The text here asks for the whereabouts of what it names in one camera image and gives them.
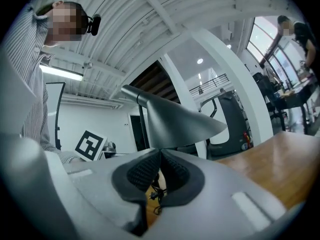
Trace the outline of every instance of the desk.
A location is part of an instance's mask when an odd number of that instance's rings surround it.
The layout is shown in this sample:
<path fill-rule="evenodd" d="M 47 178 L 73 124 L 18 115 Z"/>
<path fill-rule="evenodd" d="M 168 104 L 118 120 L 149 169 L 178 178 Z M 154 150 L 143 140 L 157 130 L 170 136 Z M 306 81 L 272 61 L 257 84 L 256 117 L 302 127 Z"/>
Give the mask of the desk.
<path fill-rule="evenodd" d="M 320 138 L 280 132 L 240 154 L 216 160 L 244 174 L 287 209 L 304 201 L 320 165 Z"/>
<path fill-rule="evenodd" d="M 293 89 L 294 93 L 292 93 L 291 95 L 282 96 L 280 98 L 277 98 L 274 101 L 274 106 L 278 111 L 278 115 L 280 117 L 281 127 L 283 131 L 286 130 L 286 127 L 285 127 L 284 118 L 282 117 L 281 110 L 300 107 L 302 112 L 304 134 L 308 134 L 308 124 L 307 124 L 306 110 L 304 108 L 304 104 L 307 103 L 308 99 L 311 97 L 311 95 L 313 94 L 317 86 L 318 86 L 318 82 L 316 77 L 314 76 L 308 79 L 307 81 L 296 86 Z"/>

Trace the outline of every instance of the staircase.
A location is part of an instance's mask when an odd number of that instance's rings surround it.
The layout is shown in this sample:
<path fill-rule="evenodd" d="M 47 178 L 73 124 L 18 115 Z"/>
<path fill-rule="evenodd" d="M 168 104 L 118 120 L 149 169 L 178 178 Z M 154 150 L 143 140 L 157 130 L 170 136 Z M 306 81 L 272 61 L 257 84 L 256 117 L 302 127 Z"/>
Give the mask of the staircase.
<path fill-rule="evenodd" d="M 156 61 L 143 71 L 130 86 L 157 95 L 172 102 L 180 103 L 177 92 L 167 72 Z"/>

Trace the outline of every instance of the ceiling light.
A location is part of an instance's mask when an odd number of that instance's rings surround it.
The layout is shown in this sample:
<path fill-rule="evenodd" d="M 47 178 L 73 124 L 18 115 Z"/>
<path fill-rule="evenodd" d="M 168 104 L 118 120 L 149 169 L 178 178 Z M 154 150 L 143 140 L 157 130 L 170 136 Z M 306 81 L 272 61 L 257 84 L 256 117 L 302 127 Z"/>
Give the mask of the ceiling light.
<path fill-rule="evenodd" d="M 43 73 L 56 75 L 63 78 L 70 78 L 77 81 L 82 81 L 84 78 L 83 74 L 72 72 L 70 70 L 62 69 L 62 68 L 54 68 L 45 65 L 40 65 L 40 69 Z"/>

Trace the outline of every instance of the wooden table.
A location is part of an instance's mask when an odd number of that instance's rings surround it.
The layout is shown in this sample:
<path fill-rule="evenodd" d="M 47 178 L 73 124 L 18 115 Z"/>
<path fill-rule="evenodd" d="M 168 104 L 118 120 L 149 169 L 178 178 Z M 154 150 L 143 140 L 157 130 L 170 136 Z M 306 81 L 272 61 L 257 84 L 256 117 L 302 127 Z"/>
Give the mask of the wooden table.
<path fill-rule="evenodd" d="M 320 138 L 282 131 L 254 148 L 215 162 L 244 174 L 290 209 L 306 199 L 316 179 L 320 165 Z M 149 226 L 158 217 L 153 214 L 158 205 L 158 201 L 148 200 Z"/>

